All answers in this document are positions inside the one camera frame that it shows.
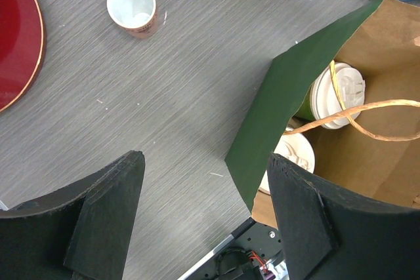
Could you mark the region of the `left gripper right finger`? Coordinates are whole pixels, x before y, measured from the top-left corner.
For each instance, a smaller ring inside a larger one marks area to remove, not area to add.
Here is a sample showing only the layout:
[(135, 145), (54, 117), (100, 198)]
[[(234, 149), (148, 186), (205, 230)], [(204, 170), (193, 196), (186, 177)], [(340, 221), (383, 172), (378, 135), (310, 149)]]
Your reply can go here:
[(291, 279), (418, 279), (419, 211), (364, 197), (278, 154), (268, 182)]

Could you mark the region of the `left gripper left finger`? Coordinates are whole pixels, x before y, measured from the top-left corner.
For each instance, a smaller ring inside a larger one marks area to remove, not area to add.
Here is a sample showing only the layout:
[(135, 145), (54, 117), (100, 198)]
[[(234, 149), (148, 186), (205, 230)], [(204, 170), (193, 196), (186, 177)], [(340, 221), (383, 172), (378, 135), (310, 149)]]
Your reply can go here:
[(2, 279), (121, 279), (145, 171), (129, 151), (56, 191), (1, 210)]

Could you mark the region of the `white cup lid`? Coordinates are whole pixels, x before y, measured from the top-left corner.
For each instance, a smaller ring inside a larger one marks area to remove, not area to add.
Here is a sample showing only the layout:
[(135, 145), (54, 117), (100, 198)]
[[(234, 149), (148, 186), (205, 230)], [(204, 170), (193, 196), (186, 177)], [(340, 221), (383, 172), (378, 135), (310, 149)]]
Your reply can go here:
[(314, 172), (316, 162), (314, 150), (301, 133), (282, 136), (274, 153), (285, 157), (308, 172)]
[(313, 82), (317, 91), (320, 119), (343, 109), (363, 105), (365, 102), (366, 82), (357, 69), (346, 63), (337, 62), (335, 74), (338, 90), (334, 89), (329, 68), (326, 68)]

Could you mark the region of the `green paper bag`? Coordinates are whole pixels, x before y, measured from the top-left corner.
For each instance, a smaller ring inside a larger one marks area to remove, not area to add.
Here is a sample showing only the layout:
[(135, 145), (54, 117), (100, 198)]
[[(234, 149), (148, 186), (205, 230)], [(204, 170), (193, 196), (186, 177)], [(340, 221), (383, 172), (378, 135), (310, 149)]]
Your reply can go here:
[(276, 227), (271, 153), (292, 119), (314, 149), (313, 172), (372, 199), (419, 208), (419, 7), (374, 0), (275, 57), (226, 164), (252, 218)]

